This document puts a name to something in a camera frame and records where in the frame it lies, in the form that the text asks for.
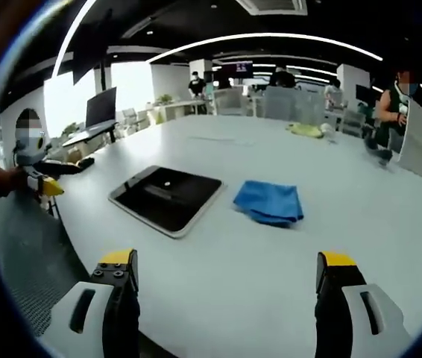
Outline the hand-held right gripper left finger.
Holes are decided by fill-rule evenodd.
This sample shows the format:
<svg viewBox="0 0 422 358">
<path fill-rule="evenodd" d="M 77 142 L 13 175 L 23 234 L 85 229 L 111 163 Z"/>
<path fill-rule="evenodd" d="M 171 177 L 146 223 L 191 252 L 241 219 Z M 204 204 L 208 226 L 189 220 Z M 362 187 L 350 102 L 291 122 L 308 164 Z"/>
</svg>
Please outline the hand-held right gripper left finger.
<svg viewBox="0 0 422 358">
<path fill-rule="evenodd" d="M 51 357 L 138 357 L 138 255 L 106 254 L 51 309 L 40 342 Z"/>
</svg>

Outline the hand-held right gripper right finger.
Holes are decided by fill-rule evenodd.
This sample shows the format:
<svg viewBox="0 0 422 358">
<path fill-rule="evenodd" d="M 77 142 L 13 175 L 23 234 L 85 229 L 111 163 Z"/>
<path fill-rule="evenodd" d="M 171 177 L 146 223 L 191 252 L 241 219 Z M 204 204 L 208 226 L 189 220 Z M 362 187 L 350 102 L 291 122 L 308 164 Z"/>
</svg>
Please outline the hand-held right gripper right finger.
<svg viewBox="0 0 422 358">
<path fill-rule="evenodd" d="M 411 344 L 401 309 L 348 255 L 318 253 L 315 291 L 316 357 L 400 357 Z"/>
</svg>

